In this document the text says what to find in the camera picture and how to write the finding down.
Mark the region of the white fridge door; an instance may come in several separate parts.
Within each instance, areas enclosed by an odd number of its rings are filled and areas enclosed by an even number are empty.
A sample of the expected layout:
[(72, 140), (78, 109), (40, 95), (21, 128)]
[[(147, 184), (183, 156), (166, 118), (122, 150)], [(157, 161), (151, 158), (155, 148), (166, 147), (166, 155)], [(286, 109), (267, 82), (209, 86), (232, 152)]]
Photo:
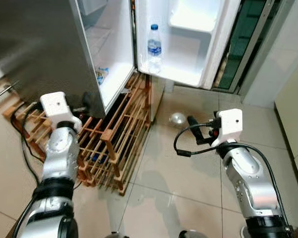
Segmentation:
[[(136, 68), (210, 89), (230, 40), (241, 0), (135, 0)], [(149, 62), (150, 26), (162, 41), (160, 70)]]

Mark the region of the blue snack bag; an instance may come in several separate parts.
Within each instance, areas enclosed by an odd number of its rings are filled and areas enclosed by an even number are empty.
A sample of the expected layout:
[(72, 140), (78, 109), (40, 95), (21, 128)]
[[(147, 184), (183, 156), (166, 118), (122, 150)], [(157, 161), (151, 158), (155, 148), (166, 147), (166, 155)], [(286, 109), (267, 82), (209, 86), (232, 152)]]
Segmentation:
[(110, 72), (108, 67), (101, 67), (99, 66), (96, 70), (95, 70), (95, 76), (96, 76), (96, 80), (97, 80), (97, 84), (101, 85), (103, 84), (104, 80), (106, 79), (106, 77), (108, 76), (108, 73)]

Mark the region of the wooden slatted rack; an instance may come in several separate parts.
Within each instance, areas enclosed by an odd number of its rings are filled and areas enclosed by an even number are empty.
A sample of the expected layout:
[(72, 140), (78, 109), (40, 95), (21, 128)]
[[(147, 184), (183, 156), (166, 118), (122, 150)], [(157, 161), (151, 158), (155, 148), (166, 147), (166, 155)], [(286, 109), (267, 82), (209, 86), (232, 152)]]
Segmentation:
[[(133, 73), (105, 118), (79, 116), (83, 120), (78, 135), (78, 180), (82, 184), (126, 194), (151, 125), (151, 87), (148, 75)], [(3, 117), (25, 133), (26, 149), (44, 162), (52, 131), (45, 113), (33, 104), (17, 101)]]

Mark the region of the beige cabinet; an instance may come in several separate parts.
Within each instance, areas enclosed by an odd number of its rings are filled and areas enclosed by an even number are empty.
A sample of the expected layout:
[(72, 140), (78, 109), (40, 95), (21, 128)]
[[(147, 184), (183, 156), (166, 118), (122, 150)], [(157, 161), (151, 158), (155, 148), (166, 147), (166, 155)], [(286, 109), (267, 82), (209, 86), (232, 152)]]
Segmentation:
[(298, 63), (275, 100), (298, 170)]

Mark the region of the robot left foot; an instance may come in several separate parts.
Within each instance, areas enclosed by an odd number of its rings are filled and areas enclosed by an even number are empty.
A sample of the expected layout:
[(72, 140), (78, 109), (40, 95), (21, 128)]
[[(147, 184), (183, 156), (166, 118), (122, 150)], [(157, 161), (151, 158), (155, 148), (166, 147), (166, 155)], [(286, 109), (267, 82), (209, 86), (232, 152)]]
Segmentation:
[(120, 232), (111, 232), (110, 234), (108, 234), (104, 238), (130, 238), (130, 237), (123, 234), (123, 233), (120, 233)]

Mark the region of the green framed door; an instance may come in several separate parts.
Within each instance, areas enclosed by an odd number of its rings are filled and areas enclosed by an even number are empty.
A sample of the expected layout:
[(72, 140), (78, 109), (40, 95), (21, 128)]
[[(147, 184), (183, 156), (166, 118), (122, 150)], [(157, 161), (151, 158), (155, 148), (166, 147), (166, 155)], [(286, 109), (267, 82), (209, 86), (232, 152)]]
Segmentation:
[(212, 90), (235, 93), (240, 89), (284, 2), (286, 0), (240, 0)]

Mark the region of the stainless steel fridge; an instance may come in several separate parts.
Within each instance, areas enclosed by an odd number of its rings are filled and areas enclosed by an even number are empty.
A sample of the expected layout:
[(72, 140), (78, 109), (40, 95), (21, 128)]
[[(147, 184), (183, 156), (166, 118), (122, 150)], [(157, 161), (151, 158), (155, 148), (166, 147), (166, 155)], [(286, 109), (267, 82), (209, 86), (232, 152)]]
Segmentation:
[[(0, 69), (24, 101), (64, 92), (76, 109), (94, 97), (103, 118), (135, 60), (131, 0), (0, 0)], [(101, 85), (99, 66), (109, 68)]]

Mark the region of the clear water bottle blue label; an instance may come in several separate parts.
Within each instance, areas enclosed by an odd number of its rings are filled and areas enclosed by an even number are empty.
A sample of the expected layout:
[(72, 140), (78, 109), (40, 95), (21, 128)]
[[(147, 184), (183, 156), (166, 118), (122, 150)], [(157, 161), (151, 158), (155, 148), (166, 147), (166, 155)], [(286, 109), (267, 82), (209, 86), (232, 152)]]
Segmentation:
[(152, 23), (147, 42), (149, 72), (159, 73), (162, 69), (162, 39), (159, 25)]

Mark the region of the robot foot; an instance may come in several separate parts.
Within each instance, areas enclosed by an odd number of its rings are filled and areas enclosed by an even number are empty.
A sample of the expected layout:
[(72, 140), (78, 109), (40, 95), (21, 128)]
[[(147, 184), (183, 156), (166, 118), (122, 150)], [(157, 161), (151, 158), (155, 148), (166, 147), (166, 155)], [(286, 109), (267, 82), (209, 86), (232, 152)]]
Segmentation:
[(208, 238), (208, 236), (195, 230), (183, 230), (179, 232), (178, 238)]
[(130, 238), (130, 237), (123, 234), (123, 233), (120, 233), (120, 232), (111, 232), (110, 234), (108, 234), (104, 238)]

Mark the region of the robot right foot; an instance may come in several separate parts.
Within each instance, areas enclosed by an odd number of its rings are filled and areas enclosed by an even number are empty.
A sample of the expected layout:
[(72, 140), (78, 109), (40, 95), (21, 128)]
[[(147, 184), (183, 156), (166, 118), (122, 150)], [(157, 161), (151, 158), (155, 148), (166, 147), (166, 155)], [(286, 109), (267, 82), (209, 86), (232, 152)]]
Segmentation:
[(208, 236), (195, 230), (183, 230), (179, 232), (178, 238), (208, 238)]

